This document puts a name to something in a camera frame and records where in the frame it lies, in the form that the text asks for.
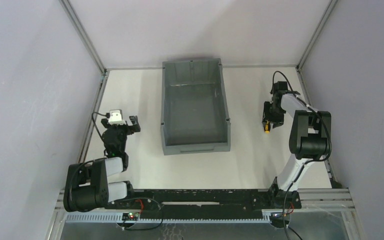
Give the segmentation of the yellow black screwdriver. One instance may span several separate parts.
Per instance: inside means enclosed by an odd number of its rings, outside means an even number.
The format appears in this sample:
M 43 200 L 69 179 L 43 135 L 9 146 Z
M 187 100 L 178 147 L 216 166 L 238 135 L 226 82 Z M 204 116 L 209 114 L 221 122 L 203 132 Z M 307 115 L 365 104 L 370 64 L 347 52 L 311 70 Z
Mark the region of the yellow black screwdriver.
M 265 132 L 266 134 L 268 134 L 268 133 L 270 133 L 270 131 L 271 131 L 271 124 L 270 124 L 269 121 L 267 121 L 267 122 L 265 123 L 265 125 L 264 125 L 264 132 Z

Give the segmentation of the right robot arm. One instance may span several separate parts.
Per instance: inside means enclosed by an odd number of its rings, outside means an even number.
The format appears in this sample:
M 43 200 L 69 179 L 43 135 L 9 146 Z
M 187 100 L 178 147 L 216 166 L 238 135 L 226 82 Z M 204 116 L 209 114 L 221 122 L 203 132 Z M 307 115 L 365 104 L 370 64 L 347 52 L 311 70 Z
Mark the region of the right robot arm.
M 332 152 L 331 114 L 318 111 L 299 97 L 296 91 L 273 92 L 264 103 L 264 131 L 281 127 L 285 115 L 292 117 L 288 147 L 290 157 L 269 188 L 270 203 L 275 207 L 294 202 L 304 174 L 314 163 L 326 161 Z

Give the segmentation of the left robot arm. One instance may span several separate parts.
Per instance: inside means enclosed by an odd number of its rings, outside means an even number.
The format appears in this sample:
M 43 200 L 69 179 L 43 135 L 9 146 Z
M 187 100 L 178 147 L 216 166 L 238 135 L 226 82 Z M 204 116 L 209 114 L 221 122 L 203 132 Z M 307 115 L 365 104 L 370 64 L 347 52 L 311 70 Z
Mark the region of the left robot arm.
M 131 115 L 129 120 L 131 124 L 122 119 L 115 120 L 107 114 L 101 120 L 105 128 L 100 134 L 104 156 L 68 167 L 63 196 L 63 206 L 67 212 L 89 212 L 104 208 L 108 203 L 128 195 L 128 181 L 109 183 L 108 178 L 128 169 L 128 136 L 141 131 L 136 115 Z

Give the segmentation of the grey plastic bin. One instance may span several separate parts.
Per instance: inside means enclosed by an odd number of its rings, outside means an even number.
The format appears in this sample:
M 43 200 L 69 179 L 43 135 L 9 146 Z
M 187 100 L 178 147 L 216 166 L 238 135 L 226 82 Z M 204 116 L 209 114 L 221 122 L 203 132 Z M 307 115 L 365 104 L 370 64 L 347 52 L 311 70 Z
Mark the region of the grey plastic bin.
M 231 150 L 231 118 L 220 58 L 162 63 L 160 132 L 166 156 Z

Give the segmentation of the left controller circuit board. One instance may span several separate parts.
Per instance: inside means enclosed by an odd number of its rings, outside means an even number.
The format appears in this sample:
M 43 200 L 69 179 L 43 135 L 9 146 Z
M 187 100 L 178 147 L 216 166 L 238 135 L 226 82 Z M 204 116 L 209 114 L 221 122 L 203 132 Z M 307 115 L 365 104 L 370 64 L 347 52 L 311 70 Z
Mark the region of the left controller circuit board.
M 140 217 L 139 212 L 128 212 L 122 214 L 122 221 L 137 221 Z

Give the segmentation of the controller circuit board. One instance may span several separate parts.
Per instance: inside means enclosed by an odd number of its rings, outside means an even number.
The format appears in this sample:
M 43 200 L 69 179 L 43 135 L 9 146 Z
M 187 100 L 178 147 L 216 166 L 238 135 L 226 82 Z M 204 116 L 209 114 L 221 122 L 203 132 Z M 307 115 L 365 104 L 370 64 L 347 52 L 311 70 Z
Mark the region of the controller circuit board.
M 282 215 L 281 212 L 274 212 L 269 216 L 270 224 L 275 228 L 288 227 L 291 216 L 289 214 Z
M 122 221 L 137 221 L 140 217 L 139 212 L 128 212 L 122 214 Z

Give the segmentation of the right controller circuit board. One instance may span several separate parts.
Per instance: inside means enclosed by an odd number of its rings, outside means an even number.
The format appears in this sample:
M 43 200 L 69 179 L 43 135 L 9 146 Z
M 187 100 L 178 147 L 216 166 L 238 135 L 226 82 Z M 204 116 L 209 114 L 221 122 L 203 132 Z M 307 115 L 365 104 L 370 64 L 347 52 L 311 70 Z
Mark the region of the right controller circuit board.
M 291 216 L 289 214 L 282 215 L 281 212 L 274 212 L 269 216 L 270 224 L 275 228 L 288 227 Z

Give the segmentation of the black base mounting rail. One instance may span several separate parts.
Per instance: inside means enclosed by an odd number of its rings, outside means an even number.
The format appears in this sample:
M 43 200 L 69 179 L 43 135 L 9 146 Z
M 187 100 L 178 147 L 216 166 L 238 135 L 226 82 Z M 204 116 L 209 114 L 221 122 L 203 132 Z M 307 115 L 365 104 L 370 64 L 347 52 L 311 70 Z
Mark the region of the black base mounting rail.
M 136 189 L 114 200 L 108 210 L 140 210 L 141 216 L 174 219 L 256 219 L 263 211 L 289 214 L 301 209 L 301 197 L 280 207 L 271 204 L 269 189 Z

